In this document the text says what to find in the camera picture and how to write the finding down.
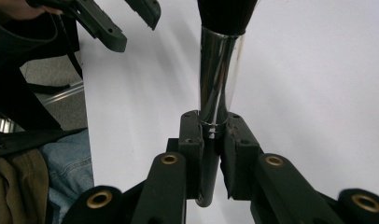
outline white surface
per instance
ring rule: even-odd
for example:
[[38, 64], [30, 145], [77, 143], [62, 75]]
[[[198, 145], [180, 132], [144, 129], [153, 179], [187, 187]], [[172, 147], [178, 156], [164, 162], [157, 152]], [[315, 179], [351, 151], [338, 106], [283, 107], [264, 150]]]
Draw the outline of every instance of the white surface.
[[[198, 108], [201, 22], [194, 0], [159, 0], [151, 31], [124, 1], [97, 1], [128, 37], [123, 54], [80, 29], [96, 185], [147, 177], [180, 116]], [[247, 28], [232, 112], [265, 152], [290, 159], [315, 189], [379, 194], [379, 0], [263, 0]], [[252, 223], [218, 176], [187, 223]]]

